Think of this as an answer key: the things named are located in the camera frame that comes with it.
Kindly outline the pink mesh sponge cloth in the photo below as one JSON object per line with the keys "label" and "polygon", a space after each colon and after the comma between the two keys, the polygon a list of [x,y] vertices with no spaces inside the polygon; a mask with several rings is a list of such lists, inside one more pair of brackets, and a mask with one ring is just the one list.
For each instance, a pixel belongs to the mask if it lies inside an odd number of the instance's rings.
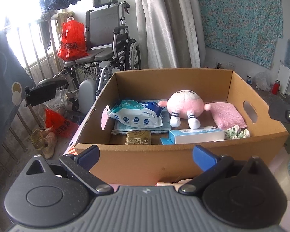
{"label": "pink mesh sponge cloth", "polygon": [[246,128],[247,125],[235,106],[226,102],[214,102],[211,105],[212,118],[219,129],[229,129],[238,125]]}

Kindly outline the pink white plush toy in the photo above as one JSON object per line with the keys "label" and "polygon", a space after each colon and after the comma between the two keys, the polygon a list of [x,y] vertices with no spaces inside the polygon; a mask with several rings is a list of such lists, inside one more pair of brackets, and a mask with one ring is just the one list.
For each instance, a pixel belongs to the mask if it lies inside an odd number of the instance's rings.
{"label": "pink white plush toy", "polygon": [[187,119],[190,129],[200,128],[197,119],[204,111],[211,110],[211,104],[205,104],[200,96],[191,90],[175,92],[167,101],[159,101],[160,107],[166,107],[170,113],[170,126],[177,128],[181,119]]}

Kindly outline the red bottle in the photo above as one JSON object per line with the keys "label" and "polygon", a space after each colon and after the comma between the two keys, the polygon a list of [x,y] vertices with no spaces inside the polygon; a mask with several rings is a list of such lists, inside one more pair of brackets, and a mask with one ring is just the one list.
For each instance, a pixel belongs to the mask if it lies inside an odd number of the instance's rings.
{"label": "red bottle", "polygon": [[279,87],[280,87],[280,81],[276,80],[273,87],[272,87],[272,94],[273,95],[277,95],[278,91],[279,91]]}

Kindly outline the green white scrunchie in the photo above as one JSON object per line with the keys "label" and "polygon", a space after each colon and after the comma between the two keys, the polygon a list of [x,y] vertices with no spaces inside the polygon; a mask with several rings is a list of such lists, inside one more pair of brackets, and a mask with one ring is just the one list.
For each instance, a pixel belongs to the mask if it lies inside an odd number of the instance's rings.
{"label": "green white scrunchie", "polygon": [[250,137],[250,132],[247,128],[240,128],[239,125],[224,130],[226,140],[244,139]]}

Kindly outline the blue white mask box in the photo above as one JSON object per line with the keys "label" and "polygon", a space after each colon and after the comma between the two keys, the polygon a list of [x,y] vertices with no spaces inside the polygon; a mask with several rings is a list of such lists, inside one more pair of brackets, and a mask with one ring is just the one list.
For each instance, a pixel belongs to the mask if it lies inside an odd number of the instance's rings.
{"label": "blue white mask box", "polygon": [[225,140],[224,131],[213,126],[199,129],[171,130],[169,131],[168,138],[160,138],[163,145],[203,143],[223,140]]}

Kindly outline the brown cardboard box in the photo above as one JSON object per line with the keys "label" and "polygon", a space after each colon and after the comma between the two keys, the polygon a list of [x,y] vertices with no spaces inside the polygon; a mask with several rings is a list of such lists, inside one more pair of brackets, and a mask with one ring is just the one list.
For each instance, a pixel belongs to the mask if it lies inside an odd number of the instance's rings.
{"label": "brown cardboard box", "polygon": [[128,98],[166,100],[179,90],[196,92],[205,102],[228,102],[242,115],[250,137],[240,140],[206,142],[215,154],[236,160],[259,156],[269,164],[288,137],[284,125],[270,118],[268,105],[239,75],[218,69],[156,69],[115,73],[97,98],[71,140],[70,147],[81,152],[97,145],[101,156],[91,173],[103,181],[119,185],[155,185],[176,182],[200,174],[192,158],[192,144],[162,145],[160,135],[151,136],[150,145],[125,144],[124,135],[114,135],[113,119],[102,124],[106,107]]}

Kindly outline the red bag on floor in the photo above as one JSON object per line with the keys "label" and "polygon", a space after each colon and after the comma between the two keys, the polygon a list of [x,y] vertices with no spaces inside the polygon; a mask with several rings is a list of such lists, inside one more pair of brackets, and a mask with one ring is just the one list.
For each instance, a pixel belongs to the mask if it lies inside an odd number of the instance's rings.
{"label": "red bag on floor", "polygon": [[45,127],[50,128],[57,136],[72,138],[79,125],[51,109],[45,109]]}

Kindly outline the clear tape roll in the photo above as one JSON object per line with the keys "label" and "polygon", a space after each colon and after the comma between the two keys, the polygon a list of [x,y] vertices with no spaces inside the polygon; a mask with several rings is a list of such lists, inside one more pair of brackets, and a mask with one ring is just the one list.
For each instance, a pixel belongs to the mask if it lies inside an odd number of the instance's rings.
{"label": "clear tape roll", "polygon": [[284,191],[287,199],[290,200],[290,154],[275,170],[274,176]]}

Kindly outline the white blue wet wipes pack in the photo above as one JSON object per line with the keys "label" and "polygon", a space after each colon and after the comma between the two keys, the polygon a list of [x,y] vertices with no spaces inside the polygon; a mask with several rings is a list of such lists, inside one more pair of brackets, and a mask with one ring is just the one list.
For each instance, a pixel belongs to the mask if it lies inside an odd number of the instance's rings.
{"label": "white blue wet wipes pack", "polygon": [[163,107],[153,101],[122,100],[108,116],[130,127],[157,128],[163,125],[162,111]]}

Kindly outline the black footrest pad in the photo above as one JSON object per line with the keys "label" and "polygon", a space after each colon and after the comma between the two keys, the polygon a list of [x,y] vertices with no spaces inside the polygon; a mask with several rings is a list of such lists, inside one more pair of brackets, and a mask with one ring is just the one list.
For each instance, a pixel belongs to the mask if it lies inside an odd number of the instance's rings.
{"label": "black footrest pad", "polygon": [[67,89],[68,81],[65,78],[46,78],[38,83],[36,87],[29,89],[25,87],[25,100],[27,106],[37,106],[52,100],[56,96],[58,88]]}

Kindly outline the teal floral cloth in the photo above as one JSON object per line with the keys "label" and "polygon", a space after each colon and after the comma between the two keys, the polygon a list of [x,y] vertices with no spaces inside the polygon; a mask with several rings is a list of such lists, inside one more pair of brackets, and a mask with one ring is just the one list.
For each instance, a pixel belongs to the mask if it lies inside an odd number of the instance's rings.
{"label": "teal floral cloth", "polygon": [[282,0],[199,0],[205,45],[271,68],[283,37]]}

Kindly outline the dark blue patterned curtain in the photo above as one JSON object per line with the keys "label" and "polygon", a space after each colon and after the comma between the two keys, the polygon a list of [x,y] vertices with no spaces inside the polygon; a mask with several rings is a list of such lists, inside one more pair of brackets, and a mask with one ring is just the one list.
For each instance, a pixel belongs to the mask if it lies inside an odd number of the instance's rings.
{"label": "dark blue patterned curtain", "polygon": [[24,100],[26,87],[34,81],[11,50],[5,32],[0,32],[0,145]]}

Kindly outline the grey wheelchair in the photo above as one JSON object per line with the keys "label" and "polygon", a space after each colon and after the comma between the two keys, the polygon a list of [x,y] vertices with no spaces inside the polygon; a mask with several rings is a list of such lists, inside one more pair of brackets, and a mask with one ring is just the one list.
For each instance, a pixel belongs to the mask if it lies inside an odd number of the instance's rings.
{"label": "grey wheelchair", "polygon": [[67,99],[72,111],[86,115],[113,74],[140,70],[138,42],[130,37],[125,15],[130,5],[119,0],[93,0],[85,15],[87,56],[64,62],[62,76],[73,83]]}

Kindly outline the red plastic bag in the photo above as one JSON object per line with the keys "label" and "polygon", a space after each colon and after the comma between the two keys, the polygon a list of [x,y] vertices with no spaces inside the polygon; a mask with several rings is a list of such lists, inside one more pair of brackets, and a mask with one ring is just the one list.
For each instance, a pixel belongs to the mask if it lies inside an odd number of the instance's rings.
{"label": "red plastic bag", "polygon": [[61,45],[57,55],[64,61],[75,61],[86,57],[87,53],[84,25],[69,17],[67,22],[62,23]]}

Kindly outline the grey curtain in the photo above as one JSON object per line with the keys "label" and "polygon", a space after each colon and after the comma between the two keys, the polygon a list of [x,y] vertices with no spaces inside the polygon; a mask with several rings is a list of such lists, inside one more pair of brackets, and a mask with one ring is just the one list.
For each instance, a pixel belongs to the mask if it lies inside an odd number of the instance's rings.
{"label": "grey curtain", "polygon": [[198,0],[135,0],[143,69],[200,68],[206,56]]}

